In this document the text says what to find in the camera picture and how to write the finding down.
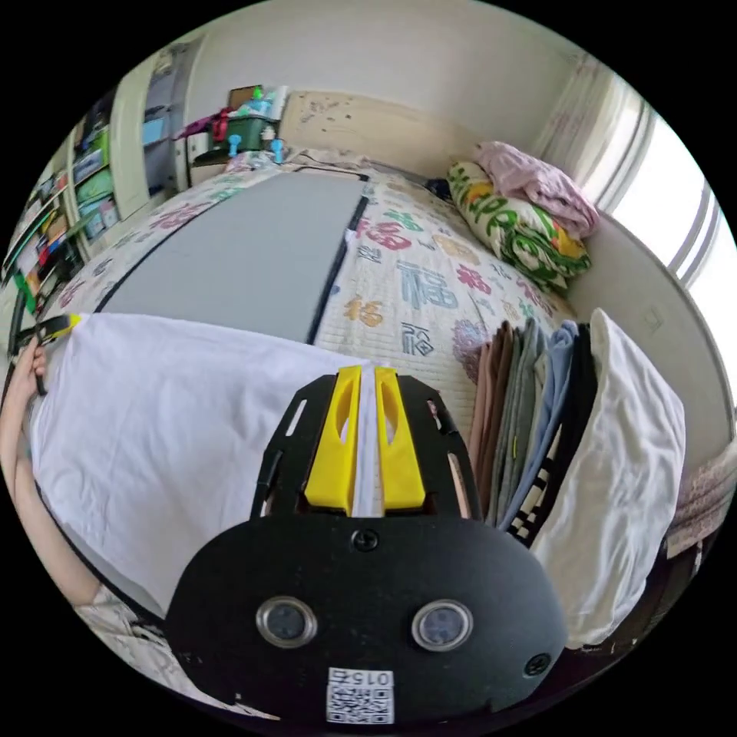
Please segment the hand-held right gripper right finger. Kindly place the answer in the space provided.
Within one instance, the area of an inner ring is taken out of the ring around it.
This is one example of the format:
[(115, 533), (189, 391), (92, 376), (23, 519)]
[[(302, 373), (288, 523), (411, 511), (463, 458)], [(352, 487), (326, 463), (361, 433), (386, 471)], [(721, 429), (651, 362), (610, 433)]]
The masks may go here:
[(386, 514), (416, 512), (425, 503), (425, 488), (402, 397), (393, 368), (375, 369), (379, 477)]

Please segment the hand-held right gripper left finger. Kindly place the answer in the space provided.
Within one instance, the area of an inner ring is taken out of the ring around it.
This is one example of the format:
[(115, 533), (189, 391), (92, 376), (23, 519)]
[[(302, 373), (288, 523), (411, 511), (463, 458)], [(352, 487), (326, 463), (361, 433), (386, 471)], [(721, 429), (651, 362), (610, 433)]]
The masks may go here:
[(333, 380), (304, 495), (314, 509), (349, 516), (358, 454), (362, 368), (343, 367)]

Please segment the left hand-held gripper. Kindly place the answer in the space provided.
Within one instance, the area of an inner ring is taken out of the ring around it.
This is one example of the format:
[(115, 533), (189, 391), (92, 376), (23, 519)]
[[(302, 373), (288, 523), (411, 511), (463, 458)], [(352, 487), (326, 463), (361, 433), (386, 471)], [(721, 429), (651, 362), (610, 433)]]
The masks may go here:
[(6, 374), (6, 389), (8, 389), (14, 370), (15, 360), (33, 337), (44, 347), (50, 345), (69, 334), (75, 326), (81, 322), (81, 316), (77, 314), (64, 314), (49, 319), (35, 322), (32, 326), (23, 328), (23, 315), (27, 306), (28, 298), (21, 290), (15, 298), (14, 309), (10, 322), (8, 335), (7, 357), (9, 367)]

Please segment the person's left hand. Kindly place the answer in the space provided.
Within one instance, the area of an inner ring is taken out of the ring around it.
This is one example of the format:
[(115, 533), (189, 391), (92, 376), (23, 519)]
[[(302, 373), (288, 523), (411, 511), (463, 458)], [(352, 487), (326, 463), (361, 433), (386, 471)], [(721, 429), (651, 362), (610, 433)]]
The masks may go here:
[(6, 398), (27, 405), (36, 395), (44, 390), (42, 384), (46, 369), (44, 348), (33, 338), (20, 352), (15, 361), (15, 370), (9, 385)]

